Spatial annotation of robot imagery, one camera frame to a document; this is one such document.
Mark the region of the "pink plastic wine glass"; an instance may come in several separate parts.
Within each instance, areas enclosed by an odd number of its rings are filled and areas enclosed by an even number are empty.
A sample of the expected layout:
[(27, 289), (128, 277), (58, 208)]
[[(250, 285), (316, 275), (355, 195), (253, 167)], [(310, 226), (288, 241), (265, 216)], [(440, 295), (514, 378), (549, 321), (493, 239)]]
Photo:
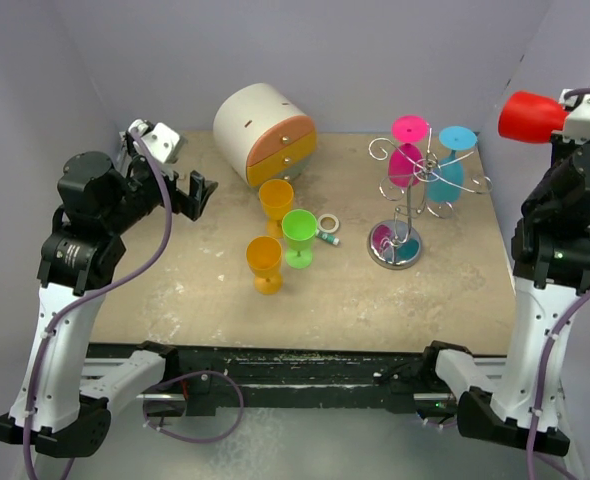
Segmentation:
[(399, 142), (388, 163), (388, 177), (393, 185), (406, 188), (418, 183), (414, 172), (419, 171), (423, 154), (417, 143), (428, 133), (428, 122), (417, 115), (404, 115), (393, 122), (391, 134)]

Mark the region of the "blue plastic wine glass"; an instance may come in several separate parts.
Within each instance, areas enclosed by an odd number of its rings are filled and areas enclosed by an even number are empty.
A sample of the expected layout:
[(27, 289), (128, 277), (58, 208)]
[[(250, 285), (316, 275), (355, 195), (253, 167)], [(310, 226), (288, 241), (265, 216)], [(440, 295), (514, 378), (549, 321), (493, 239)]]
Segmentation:
[(457, 154), (473, 149), (477, 136), (466, 127), (449, 126), (439, 133), (438, 139), (450, 153), (438, 162), (438, 167), (429, 177), (427, 196), (432, 203), (454, 203), (459, 200), (464, 184), (464, 167)]

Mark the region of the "red plastic wine glass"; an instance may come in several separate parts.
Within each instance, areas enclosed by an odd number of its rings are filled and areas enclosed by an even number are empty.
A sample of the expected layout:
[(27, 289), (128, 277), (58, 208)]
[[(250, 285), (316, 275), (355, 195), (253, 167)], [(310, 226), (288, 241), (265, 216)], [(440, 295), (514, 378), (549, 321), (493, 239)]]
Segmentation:
[(500, 137), (528, 144), (544, 144), (564, 127), (569, 112), (552, 98), (517, 91), (502, 108), (497, 130)]

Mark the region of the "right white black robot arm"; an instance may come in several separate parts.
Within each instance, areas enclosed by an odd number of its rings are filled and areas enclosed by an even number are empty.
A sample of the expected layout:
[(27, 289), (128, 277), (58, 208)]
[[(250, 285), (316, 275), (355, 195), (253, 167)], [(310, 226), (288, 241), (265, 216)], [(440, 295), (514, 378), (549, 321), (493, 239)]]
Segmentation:
[(431, 391), (449, 388), (462, 436), (564, 456), (558, 385), (575, 313), (590, 298), (590, 139), (554, 135), (551, 144), (511, 240), (516, 317), (500, 381), (467, 348), (439, 341), (424, 350), (419, 376)]

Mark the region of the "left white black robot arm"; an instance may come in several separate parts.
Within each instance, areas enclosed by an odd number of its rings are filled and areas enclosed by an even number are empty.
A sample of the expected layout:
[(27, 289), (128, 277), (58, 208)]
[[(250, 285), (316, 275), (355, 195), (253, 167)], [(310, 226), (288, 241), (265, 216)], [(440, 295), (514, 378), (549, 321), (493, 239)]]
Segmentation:
[(189, 190), (178, 174), (143, 156), (122, 175), (102, 152), (69, 159), (57, 183), (62, 200), (41, 248), (39, 316), (24, 381), (0, 415), (0, 441), (52, 458), (83, 458), (103, 443), (112, 419), (137, 395), (169, 392), (181, 378), (176, 348), (146, 341), (117, 368), (82, 386), (90, 334), (126, 248), (123, 234), (162, 206), (199, 219), (218, 184), (197, 171)]

